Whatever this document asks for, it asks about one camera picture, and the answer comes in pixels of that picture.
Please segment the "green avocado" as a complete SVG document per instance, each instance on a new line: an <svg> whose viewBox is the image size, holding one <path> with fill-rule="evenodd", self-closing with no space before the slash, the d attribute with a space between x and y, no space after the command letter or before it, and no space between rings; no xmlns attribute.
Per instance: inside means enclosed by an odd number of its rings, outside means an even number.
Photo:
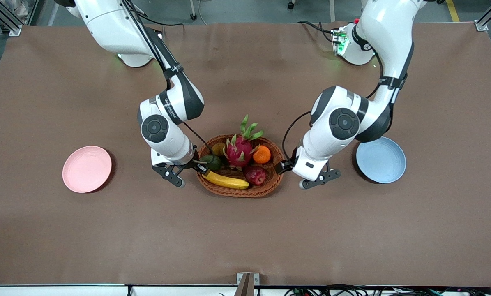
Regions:
<svg viewBox="0 0 491 296"><path fill-rule="evenodd" d="M215 154L204 155L204 156L200 157L199 160L201 162L206 162L206 166L211 171L221 170L221 167L223 166L220 157L215 155Z"/></svg>

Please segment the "yellow banana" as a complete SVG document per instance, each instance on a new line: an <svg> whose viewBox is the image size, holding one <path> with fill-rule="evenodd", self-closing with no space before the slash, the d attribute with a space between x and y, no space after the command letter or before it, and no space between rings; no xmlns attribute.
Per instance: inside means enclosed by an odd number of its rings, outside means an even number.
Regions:
<svg viewBox="0 0 491 296"><path fill-rule="evenodd" d="M246 180L241 180L238 178L231 178L227 176L221 176L212 171L208 171L206 174L202 175L202 177L208 182L218 185L220 187L226 187L231 189L244 190L247 189L250 184Z"/></svg>

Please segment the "brown wicker basket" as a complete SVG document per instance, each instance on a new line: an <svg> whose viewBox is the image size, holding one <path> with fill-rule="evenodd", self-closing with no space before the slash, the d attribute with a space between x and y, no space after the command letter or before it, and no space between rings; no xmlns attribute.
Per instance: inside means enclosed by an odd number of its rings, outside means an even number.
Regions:
<svg viewBox="0 0 491 296"><path fill-rule="evenodd" d="M232 134L223 134L223 135L215 136L207 140L207 143L212 148L213 145L217 143L220 142L225 143L225 140L227 138L229 139L232 138L232 136L233 136ZM266 164L257 164L255 163L254 160L251 159L251 163L250 163L251 165L257 165L259 167L264 168L264 170L266 171L266 178L261 186L256 186L253 185L251 182L249 182L250 186L247 189L243 189L243 190L221 187L217 184L213 184L209 182L208 180L206 180L206 178L202 176L202 174L197 173L197 178L200 184L204 186L204 188L206 188L209 192L225 197L265 197L266 195L273 192L274 189L276 189L276 187L281 183L281 180L283 178L283 176L277 174L274 169L275 165L283 159L283 153L281 149L275 144L275 142L268 140L265 137L260 137L256 140L253 140L252 145L253 148L258 145L266 146L269 148L271 152L270 161ZM202 148L198 149L198 155L200 157L208 155L209 153L210 152L206 146L202 146ZM217 174L229 178L247 180L243 172L239 170L231 169L225 157L222 158L223 158L223 166L221 170L218 170L216 172Z"/></svg>

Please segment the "brown table cover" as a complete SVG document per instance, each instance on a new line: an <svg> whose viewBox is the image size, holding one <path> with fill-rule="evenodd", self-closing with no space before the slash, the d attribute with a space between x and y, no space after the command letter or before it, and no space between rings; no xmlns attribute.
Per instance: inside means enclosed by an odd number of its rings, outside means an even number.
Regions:
<svg viewBox="0 0 491 296"><path fill-rule="evenodd" d="M354 146L341 177L309 190L288 172L263 199L219 197L193 170L175 188L151 168L142 101L159 66L125 66L84 27L25 27L0 61L0 284L491 287L491 41L471 23L418 23L386 134L407 157L365 181ZM67 158L104 148L110 177L76 193Z"/></svg>

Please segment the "white table edge rail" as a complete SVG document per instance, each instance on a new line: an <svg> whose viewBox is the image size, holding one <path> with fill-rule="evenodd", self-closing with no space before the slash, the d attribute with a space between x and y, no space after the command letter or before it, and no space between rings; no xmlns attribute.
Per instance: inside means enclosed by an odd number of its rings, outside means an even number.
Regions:
<svg viewBox="0 0 491 296"><path fill-rule="evenodd" d="M234 296L236 287L1 285L0 296Z"/></svg>

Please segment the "light blue plate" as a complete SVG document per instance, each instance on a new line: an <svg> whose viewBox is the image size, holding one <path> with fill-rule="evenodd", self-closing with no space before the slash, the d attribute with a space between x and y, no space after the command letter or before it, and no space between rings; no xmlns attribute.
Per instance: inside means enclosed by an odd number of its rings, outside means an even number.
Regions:
<svg viewBox="0 0 491 296"><path fill-rule="evenodd" d="M406 155L399 144L381 137L373 142L360 143L355 161L360 172L369 180L388 184L399 180L407 168Z"/></svg>

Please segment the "pink plate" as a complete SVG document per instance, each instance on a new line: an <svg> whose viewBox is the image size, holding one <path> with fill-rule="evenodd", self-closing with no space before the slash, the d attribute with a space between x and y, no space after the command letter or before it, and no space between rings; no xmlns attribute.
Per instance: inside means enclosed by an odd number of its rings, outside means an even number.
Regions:
<svg viewBox="0 0 491 296"><path fill-rule="evenodd" d="M93 192L106 183L112 167L110 154L104 148L85 146L67 158L62 169L62 180L73 192Z"/></svg>

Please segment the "dark red apple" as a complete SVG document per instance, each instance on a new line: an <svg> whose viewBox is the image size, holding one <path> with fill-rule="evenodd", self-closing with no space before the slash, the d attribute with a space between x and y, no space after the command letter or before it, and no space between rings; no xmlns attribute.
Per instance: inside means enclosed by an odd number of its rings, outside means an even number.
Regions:
<svg viewBox="0 0 491 296"><path fill-rule="evenodd" d="M257 187L263 185L267 178L266 170L255 165L244 167L243 174L247 182Z"/></svg>

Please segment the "orange mandarin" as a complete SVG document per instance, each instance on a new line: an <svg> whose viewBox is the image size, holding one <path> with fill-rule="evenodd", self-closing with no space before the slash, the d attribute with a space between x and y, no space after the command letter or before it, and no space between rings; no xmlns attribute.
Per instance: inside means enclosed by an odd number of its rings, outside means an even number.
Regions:
<svg viewBox="0 0 491 296"><path fill-rule="evenodd" d="M272 157L271 151L267 146L260 145L255 148L253 160L257 164L266 164Z"/></svg>

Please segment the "pink dragon fruit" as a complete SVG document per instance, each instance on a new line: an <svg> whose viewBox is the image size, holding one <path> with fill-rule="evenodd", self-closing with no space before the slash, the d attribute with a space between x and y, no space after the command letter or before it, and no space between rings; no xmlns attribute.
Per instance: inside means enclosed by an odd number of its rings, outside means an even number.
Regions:
<svg viewBox="0 0 491 296"><path fill-rule="evenodd" d="M225 147L222 152L230 164L236 170L248 165L256 151L252 142L264 135L264 131L255 132L257 123L248 124L249 115L246 115L240 124L240 133L225 139Z"/></svg>

